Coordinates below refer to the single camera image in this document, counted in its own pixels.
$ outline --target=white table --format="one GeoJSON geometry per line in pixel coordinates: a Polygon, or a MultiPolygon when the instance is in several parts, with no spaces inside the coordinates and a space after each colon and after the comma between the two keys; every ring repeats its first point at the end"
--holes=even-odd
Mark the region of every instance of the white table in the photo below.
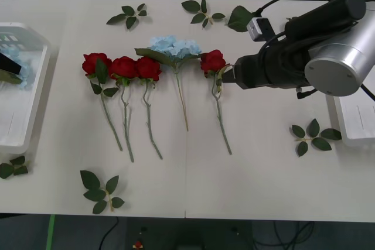
{"type": "MultiPolygon", "coordinates": [[[[317,118],[322,128],[337,126],[333,99],[321,93],[298,101],[294,90],[243,91],[225,85],[221,99],[224,126],[233,150],[229,156],[216,119],[209,83],[199,64],[183,70],[182,84],[190,131],[171,71],[164,72],[151,95],[152,126],[164,160],[153,151],[141,103],[143,88],[131,87],[131,142],[135,163],[120,152],[100,101],[84,78],[82,55],[107,53],[137,58],[135,47],[149,39],[176,35],[195,39],[204,52],[220,49],[228,63],[257,53],[246,33],[215,23],[207,30],[190,25],[184,0],[0,0],[1,22],[24,22],[60,46],[51,60],[32,144],[26,157],[31,173],[0,181],[3,213],[91,214],[83,197],[79,170],[92,170],[102,182],[120,175],[115,195],[126,205],[104,215],[233,219],[375,221],[375,153],[341,142],[331,152],[298,158],[289,132],[317,118]],[[131,32],[106,21],[121,6],[147,4],[149,18],[131,32]]],[[[207,0],[212,13],[229,15],[236,5],[254,11],[266,1],[207,0]]],[[[287,17],[301,15],[321,2],[281,1],[265,10],[275,32],[287,17]]],[[[108,102],[124,145],[119,97],[108,102]]],[[[0,160],[10,156],[1,155],[0,160]]]]}

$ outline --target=white tray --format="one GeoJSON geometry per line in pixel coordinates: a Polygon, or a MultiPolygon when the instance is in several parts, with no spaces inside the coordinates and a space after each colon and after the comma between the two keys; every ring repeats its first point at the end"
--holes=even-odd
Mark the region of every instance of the white tray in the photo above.
{"type": "MultiPolygon", "coordinates": [[[[375,69],[363,84],[375,93],[375,69]]],[[[375,143],[375,102],[360,88],[353,95],[335,97],[340,129],[345,144],[363,146],[375,143]]]]}
{"type": "Polygon", "coordinates": [[[0,83],[0,152],[24,153],[29,146],[40,93],[49,62],[50,43],[22,23],[0,23],[2,48],[17,47],[19,58],[30,64],[32,86],[0,83]]]}

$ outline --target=gray floor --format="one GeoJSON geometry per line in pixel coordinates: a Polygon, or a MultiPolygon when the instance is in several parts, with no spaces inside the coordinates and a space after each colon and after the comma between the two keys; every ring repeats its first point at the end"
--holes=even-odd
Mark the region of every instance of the gray floor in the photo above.
{"type": "MultiPolygon", "coordinates": [[[[0,250],[40,250],[46,247],[48,215],[23,215],[0,219],[0,250]]],[[[112,217],[56,216],[52,250],[98,249],[107,230],[115,223],[112,217]]],[[[291,239],[295,222],[277,223],[283,240],[291,239]]],[[[106,238],[103,250],[124,250],[127,219],[106,238]]],[[[254,238],[277,243],[272,221],[253,221],[254,238]]],[[[375,249],[375,224],[352,222],[317,222],[311,238],[297,250],[372,250],[375,249]]]]}

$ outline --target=red rose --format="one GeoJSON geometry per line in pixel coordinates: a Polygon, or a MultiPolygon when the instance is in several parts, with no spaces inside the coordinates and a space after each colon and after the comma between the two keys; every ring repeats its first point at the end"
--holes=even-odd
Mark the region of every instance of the red rose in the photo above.
{"type": "Polygon", "coordinates": [[[82,64],[83,70],[87,73],[86,76],[95,73],[95,66],[98,59],[102,60],[107,68],[111,67],[112,61],[107,58],[104,53],[91,53],[89,55],[83,55],[84,62],[82,64]]]}
{"type": "Polygon", "coordinates": [[[138,71],[135,68],[135,60],[130,59],[129,57],[121,57],[113,61],[110,68],[110,77],[117,80],[117,78],[112,76],[113,74],[126,78],[139,76],[138,71]]]}
{"type": "Polygon", "coordinates": [[[213,50],[210,53],[203,54],[200,60],[200,68],[204,70],[205,76],[208,74],[209,70],[216,73],[226,65],[223,54],[219,50],[213,50]]]}
{"type": "Polygon", "coordinates": [[[137,60],[137,69],[140,78],[152,78],[154,81],[159,81],[160,64],[150,59],[149,57],[142,57],[137,60]]]}

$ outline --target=green leaf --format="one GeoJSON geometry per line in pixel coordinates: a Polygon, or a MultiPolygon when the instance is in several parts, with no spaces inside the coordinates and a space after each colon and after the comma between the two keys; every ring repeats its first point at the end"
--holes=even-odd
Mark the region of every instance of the green leaf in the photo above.
{"type": "Polygon", "coordinates": [[[113,95],[116,94],[117,91],[118,91],[117,87],[107,88],[107,89],[104,89],[103,94],[106,95],[107,97],[113,97],[113,95]]]}
{"type": "Polygon", "coordinates": [[[81,179],[84,187],[88,190],[98,190],[100,188],[100,181],[93,172],[81,170],[81,179]]]}
{"type": "Polygon", "coordinates": [[[125,14],[118,14],[117,16],[112,17],[111,19],[108,20],[107,25],[115,25],[116,23],[120,23],[123,20],[126,19],[125,14]]]}
{"type": "Polygon", "coordinates": [[[194,0],[188,0],[181,3],[182,7],[188,12],[198,12],[200,11],[200,5],[194,0]]]}
{"type": "Polygon", "coordinates": [[[304,136],[306,136],[305,130],[303,130],[302,127],[298,125],[292,125],[292,130],[294,135],[296,135],[299,138],[303,138],[304,136]]]}
{"type": "Polygon", "coordinates": [[[94,91],[94,94],[95,95],[99,95],[101,93],[101,91],[102,91],[101,87],[98,84],[92,83],[91,81],[90,81],[90,84],[91,84],[91,87],[92,87],[92,89],[94,91]]]}
{"type": "Polygon", "coordinates": [[[105,189],[108,191],[109,194],[113,194],[113,192],[115,191],[117,187],[117,183],[118,183],[118,176],[113,177],[107,182],[107,184],[105,185],[105,189]]]}
{"type": "Polygon", "coordinates": [[[104,209],[106,208],[107,206],[107,202],[102,200],[102,201],[99,201],[97,204],[95,204],[94,208],[93,208],[93,214],[97,215],[97,214],[100,214],[104,211],[104,209]]]}
{"type": "Polygon", "coordinates": [[[319,126],[319,123],[316,120],[316,118],[314,118],[313,121],[311,121],[311,123],[309,125],[309,135],[310,135],[310,137],[315,138],[319,134],[320,130],[321,130],[321,128],[319,126]]]}
{"type": "Polygon", "coordinates": [[[143,3],[143,4],[140,4],[140,6],[138,6],[138,8],[137,8],[137,11],[140,11],[140,10],[142,10],[142,8],[145,6],[145,4],[143,3]]]}
{"type": "Polygon", "coordinates": [[[221,19],[224,19],[224,18],[225,18],[225,15],[222,14],[222,13],[215,13],[215,14],[212,15],[212,18],[213,18],[214,20],[221,20],[221,19]]]}
{"type": "Polygon", "coordinates": [[[108,77],[108,69],[105,63],[101,59],[97,59],[95,66],[96,77],[100,84],[105,84],[108,77]]]}
{"type": "Polygon", "coordinates": [[[255,15],[243,6],[237,6],[232,11],[228,21],[228,27],[235,30],[236,32],[246,32],[247,24],[255,15]]]}
{"type": "Polygon", "coordinates": [[[205,27],[207,26],[207,23],[208,23],[208,22],[209,22],[209,20],[208,20],[208,19],[205,19],[204,22],[203,22],[203,24],[202,24],[202,27],[205,28],[205,27]]]}
{"type": "Polygon", "coordinates": [[[136,17],[129,17],[127,19],[127,29],[131,29],[131,27],[135,24],[136,21],[137,21],[136,17]]]}
{"type": "Polygon", "coordinates": [[[312,144],[320,150],[324,150],[324,151],[332,150],[332,148],[330,147],[330,144],[326,140],[320,137],[317,137],[314,140],[312,140],[312,144]]]}
{"type": "Polygon", "coordinates": [[[301,142],[299,143],[298,147],[297,147],[297,153],[298,153],[298,156],[301,157],[302,155],[304,155],[307,150],[309,149],[309,146],[306,142],[301,142]]]}
{"type": "Polygon", "coordinates": [[[25,157],[24,156],[18,156],[17,158],[14,158],[10,160],[12,165],[23,165],[25,162],[25,157]]]}
{"type": "Polygon", "coordinates": [[[207,2],[206,2],[206,0],[202,0],[202,2],[200,3],[200,8],[201,8],[203,13],[207,13],[207,2]]]}
{"type": "Polygon", "coordinates": [[[190,23],[200,23],[202,22],[204,19],[206,18],[206,16],[202,13],[199,13],[197,15],[195,15],[192,19],[192,21],[190,23]]]}
{"type": "Polygon", "coordinates": [[[146,11],[146,10],[142,10],[142,11],[138,14],[138,16],[142,16],[142,17],[147,16],[147,11],[146,11]]]}
{"type": "Polygon", "coordinates": [[[6,179],[13,174],[14,167],[7,163],[0,164],[0,178],[6,179]]]}
{"type": "Polygon", "coordinates": [[[104,190],[89,190],[84,193],[83,195],[85,198],[91,201],[101,201],[105,198],[105,191],[104,190]]]}
{"type": "Polygon", "coordinates": [[[23,165],[20,168],[15,169],[13,172],[13,175],[18,176],[18,175],[28,174],[28,173],[29,173],[28,168],[25,165],[23,165]]]}
{"type": "Polygon", "coordinates": [[[334,141],[338,141],[342,139],[340,131],[333,129],[333,128],[323,130],[321,133],[321,136],[323,138],[334,140],[334,141]]]}
{"type": "Polygon", "coordinates": [[[127,16],[134,16],[134,9],[130,6],[123,6],[121,9],[124,11],[125,15],[127,16]]]}
{"type": "Polygon", "coordinates": [[[167,66],[175,68],[175,65],[172,63],[170,58],[163,53],[148,48],[135,48],[135,52],[139,56],[149,57],[161,64],[165,64],[167,66]]]}
{"type": "Polygon", "coordinates": [[[5,70],[0,70],[0,82],[4,81],[11,84],[20,84],[22,79],[18,78],[14,73],[9,73],[5,70]]]}
{"type": "Polygon", "coordinates": [[[122,205],[124,205],[124,201],[119,197],[112,198],[112,206],[113,208],[120,208],[122,205]]]}

